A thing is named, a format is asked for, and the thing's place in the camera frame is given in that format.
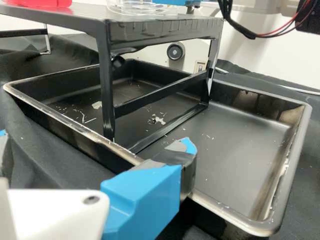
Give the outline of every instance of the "white machine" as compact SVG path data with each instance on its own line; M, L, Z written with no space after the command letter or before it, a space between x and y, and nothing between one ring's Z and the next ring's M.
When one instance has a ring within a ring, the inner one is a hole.
M3 240L100 240L110 201L97 190L8 189L0 177Z

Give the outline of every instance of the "stand leg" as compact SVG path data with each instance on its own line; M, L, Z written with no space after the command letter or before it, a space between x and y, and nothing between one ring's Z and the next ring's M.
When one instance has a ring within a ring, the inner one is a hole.
M215 38L215 39L212 39L210 43L209 56L208 56L209 59L206 66L208 71L208 76L206 79L206 83L203 86L203 91L201 96L201 102L203 103L208 103L210 99L212 82L214 79L215 68L218 61L220 41L221 41L221 38Z
M108 30L99 31L96 43L99 51L103 135L115 140L115 110L112 85L112 63Z

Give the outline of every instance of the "round knob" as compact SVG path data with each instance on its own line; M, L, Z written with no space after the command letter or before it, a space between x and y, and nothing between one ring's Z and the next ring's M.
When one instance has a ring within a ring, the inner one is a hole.
M171 60L179 60L185 55L185 46L181 42L171 43L170 46L166 50L166 54L168 58Z

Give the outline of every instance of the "blue clamp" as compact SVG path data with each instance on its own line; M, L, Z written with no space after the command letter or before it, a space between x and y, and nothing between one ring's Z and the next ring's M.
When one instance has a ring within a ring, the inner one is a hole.
M197 148L186 137L167 146L155 158L103 181L100 189L110 199L110 210L102 239L155 239L179 211L186 182L182 169L185 163L189 166L195 161L196 154Z
M6 134L7 134L6 130L0 130L0 137L5 136Z

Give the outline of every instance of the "black fabric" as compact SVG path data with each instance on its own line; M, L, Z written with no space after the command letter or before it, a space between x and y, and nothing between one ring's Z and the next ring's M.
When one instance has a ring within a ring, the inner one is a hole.
M39 37L16 38L15 42L0 39L1 85L99 61L95 41L87 35L52 36L52 54L41 56L36 49L44 49L45 45ZM249 72L228 61L219 60L218 67L231 72L216 74L218 79L306 101L313 107L283 225L270 239L320 239L320 97L284 89L275 84L300 86ZM0 103L0 129L5 125L10 138L2 168L12 188L98 189L102 180L113 176L112 172L26 118L2 89ZM215 238L239 240L251 237L191 200L183 203L178 215L158 237Z

